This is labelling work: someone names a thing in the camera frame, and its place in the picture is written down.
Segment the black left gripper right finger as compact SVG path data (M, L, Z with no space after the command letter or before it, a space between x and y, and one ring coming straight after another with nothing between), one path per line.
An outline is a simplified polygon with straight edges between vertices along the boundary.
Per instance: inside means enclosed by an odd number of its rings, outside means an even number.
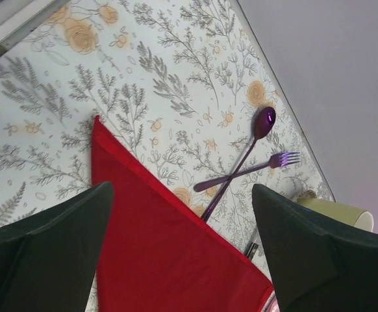
M378 234L261 184L252 205L280 311L378 311Z

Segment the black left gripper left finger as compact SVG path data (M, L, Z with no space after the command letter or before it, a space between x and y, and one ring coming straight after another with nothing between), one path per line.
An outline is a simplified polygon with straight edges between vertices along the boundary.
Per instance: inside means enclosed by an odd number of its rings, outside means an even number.
M84 311L113 202L105 181L0 227L0 311Z

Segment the red cloth napkin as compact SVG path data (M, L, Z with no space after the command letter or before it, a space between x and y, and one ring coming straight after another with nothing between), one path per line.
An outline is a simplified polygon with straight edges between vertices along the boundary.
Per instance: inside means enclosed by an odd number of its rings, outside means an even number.
M263 311L271 281L95 119L92 183L114 204L97 267L100 311Z

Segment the silver fork black handle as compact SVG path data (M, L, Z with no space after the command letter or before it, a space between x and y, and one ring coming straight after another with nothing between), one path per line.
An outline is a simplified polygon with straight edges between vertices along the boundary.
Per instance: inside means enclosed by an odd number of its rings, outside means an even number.
M258 250L258 243L251 242L248 246L248 249L246 250L245 256L248 259L252 260L257 250Z

